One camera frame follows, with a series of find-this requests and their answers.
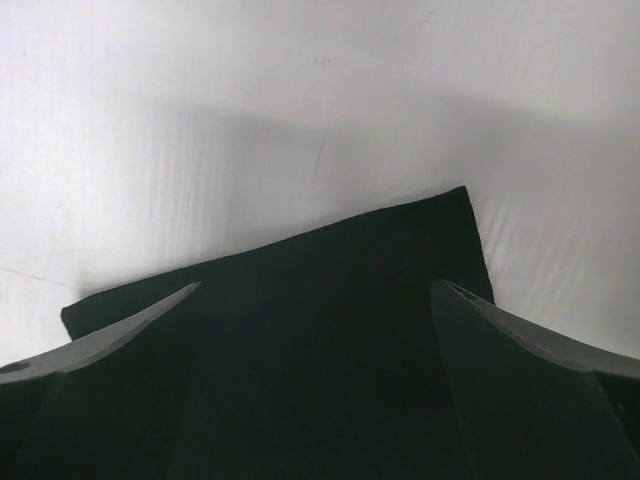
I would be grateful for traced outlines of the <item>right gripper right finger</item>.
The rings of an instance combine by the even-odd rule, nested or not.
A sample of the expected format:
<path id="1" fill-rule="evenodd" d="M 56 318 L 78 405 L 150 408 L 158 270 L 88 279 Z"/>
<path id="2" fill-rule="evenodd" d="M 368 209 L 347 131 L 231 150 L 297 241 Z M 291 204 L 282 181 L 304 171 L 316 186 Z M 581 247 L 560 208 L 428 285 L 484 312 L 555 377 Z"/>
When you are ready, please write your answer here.
<path id="1" fill-rule="evenodd" d="M 476 479 L 636 479 L 639 362 L 448 281 L 432 319 Z"/>

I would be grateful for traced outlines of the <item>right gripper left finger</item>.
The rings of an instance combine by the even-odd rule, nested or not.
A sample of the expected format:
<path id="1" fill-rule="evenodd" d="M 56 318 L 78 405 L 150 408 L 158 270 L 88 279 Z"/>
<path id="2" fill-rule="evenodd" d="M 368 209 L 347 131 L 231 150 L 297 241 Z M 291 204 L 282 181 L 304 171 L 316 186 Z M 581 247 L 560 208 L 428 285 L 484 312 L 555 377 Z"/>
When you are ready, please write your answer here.
<path id="1" fill-rule="evenodd" d="M 4 365 L 1 368 L 1 384 L 36 380 L 56 373 L 70 373 L 96 363 L 130 342 L 199 286 L 199 282 L 191 283 L 126 319 L 61 347 Z"/>

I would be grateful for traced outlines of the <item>black t-shirt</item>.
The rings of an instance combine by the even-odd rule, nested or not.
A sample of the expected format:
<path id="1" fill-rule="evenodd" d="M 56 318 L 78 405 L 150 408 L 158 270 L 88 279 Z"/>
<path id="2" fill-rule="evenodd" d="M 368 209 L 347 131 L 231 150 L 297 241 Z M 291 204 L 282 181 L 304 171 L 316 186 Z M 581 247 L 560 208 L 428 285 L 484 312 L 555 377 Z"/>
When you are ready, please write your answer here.
<path id="1" fill-rule="evenodd" d="M 465 188 L 86 297 L 103 358 L 1 390 L 5 479 L 468 479 L 430 288 L 493 297 Z"/>

